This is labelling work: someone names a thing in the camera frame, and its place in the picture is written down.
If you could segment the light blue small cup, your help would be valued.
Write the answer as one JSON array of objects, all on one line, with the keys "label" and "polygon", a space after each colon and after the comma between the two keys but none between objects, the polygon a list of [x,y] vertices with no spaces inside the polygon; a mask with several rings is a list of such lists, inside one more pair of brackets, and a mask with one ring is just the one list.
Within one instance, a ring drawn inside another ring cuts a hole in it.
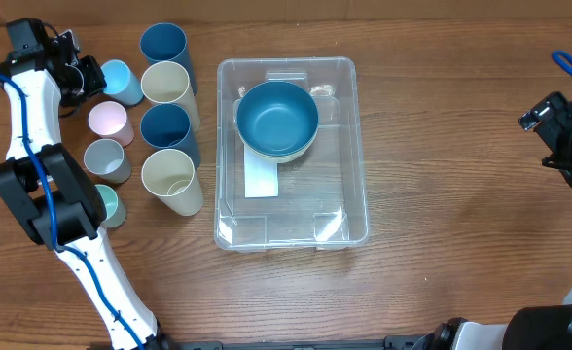
[{"label": "light blue small cup", "polygon": [[144,94],[140,82],[130,68],[121,60],[112,59],[101,66],[106,88],[103,92],[126,106],[139,104]]}]

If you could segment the pink small cup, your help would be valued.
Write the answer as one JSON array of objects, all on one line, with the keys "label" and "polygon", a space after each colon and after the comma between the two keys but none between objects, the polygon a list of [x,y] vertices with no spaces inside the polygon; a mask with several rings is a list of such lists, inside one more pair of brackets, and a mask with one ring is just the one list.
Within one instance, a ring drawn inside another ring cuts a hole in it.
[{"label": "pink small cup", "polygon": [[95,105],[88,115],[89,128],[101,138],[116,140],[123,147],[134,139],[134,129],[123,105],[105,101]]}]

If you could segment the grey small cup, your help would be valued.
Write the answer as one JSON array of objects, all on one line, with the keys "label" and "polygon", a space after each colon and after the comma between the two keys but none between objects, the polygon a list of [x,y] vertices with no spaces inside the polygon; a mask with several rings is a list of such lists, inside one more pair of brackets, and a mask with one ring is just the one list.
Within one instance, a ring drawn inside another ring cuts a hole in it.
[{"label": "grey small cup", "polygon": [[131,165],[123,146],[113,139],[99,139],[85,150],[86,169],[110,182],[120,184],[131,176]]}]

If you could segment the dark blue bowl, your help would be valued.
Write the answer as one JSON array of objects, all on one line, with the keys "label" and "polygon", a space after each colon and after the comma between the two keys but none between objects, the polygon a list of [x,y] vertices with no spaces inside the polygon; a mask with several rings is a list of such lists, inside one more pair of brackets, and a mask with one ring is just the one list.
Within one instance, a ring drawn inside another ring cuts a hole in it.
[{"label": "dark blue bowl", "polygon": [[309,138],[318,133],[320,114],[311,95],[295,84],[264,82],[240,100],[235,118],[238,134],[297,132]]}]

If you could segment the cream bowl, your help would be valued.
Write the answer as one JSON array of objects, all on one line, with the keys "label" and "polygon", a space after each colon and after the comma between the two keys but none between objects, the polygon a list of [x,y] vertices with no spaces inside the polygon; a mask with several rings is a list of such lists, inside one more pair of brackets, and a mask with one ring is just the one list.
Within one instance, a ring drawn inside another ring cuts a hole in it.
[{"label": "cream bowl", "polygon": [[268,155],[261,154],[260,152],[254,150],[253,148],[251,148],[249,146],[245,146],[244,149],[246,151],[249,151],[252,155],[257,156],[263,160],[270,161],[272,163],[287,163],[287,162],[294,161],[297,158],[302,157],[304,155],[304,153],[307,151],[307,148],[304,148],[304,149],[301,149],[297,152],[292,153],[291,155],[268,156]]},{"label": "cream bowl", "polygon": [[315,134],[306,138],[297,132],[252,133],[242,135],[241,141],[255,155],[273,162],[283,163],[301,157],[312,145]]}]

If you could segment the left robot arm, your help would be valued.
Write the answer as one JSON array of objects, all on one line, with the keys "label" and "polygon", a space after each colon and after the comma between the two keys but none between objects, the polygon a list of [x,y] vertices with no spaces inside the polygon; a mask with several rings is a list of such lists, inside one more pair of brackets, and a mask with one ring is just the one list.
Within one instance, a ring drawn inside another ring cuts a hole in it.
[{"label": "left robot arm", "polygon": [[61,143],[60,108],[78,107],[105,89],[100,66],[79,55],[71,31],[28,17],[6,29],[13,49],[0,63],[0,87],[10,101],[12,133],[0,163],[0,197],[27,236],[73,271],[112,348],[175,348],[113,252],[95,184]]}]

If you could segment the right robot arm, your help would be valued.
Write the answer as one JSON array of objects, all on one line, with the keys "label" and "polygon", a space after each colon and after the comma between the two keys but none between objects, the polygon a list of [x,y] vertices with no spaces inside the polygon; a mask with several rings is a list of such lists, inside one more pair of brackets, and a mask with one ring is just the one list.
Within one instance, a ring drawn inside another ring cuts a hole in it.
[{"label": "right robot arm", "polygon": [[[542,165],[558,170],[572,189],[572,101],[550,93],[519,120],[551,150]],[[420,338],[415,349],[572,349],[572,289],[562,305],[526,307],[506,324],[453,318]]]}]

